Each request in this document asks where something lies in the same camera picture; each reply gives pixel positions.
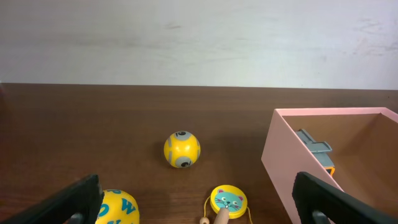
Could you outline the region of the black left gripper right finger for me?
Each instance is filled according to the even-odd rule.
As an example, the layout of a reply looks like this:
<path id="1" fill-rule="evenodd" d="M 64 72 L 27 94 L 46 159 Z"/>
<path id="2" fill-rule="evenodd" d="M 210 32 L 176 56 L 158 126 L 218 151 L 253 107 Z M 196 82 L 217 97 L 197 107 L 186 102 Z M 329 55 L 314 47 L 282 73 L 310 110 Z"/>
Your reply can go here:
<path id="1" fill-rule="evenodd" d="M 396 218 L 370 207 L 308 172 L 297 173 L 292 197 L 302 223 L 397 223 Z"/>

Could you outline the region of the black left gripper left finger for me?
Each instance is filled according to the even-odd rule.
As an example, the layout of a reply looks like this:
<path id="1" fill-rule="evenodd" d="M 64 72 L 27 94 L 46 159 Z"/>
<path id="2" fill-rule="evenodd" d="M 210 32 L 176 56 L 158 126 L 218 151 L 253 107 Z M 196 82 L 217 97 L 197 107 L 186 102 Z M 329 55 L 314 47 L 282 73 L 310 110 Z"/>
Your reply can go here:
<path id="1" fill-rule="evenodd" d="M 95 223 L 103 197 L 98 175 L 91 174 L 1 223 Z"/>

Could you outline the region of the yellow grey toy truck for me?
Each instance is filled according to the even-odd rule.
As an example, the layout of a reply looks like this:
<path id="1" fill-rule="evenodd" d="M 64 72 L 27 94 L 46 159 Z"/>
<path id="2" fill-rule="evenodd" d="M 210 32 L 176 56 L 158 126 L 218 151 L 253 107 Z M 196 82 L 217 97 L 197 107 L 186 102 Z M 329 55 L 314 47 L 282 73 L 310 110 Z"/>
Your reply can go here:
<path id="1" fill-rule="evenodd" d="M 335 165 L 328 155 L 332 151 L 331 146 L 325 141 L 314 140 L 305 129 L 299 129 L 295 133 L 323 168 L 332 176 L 335 172 Z"/>

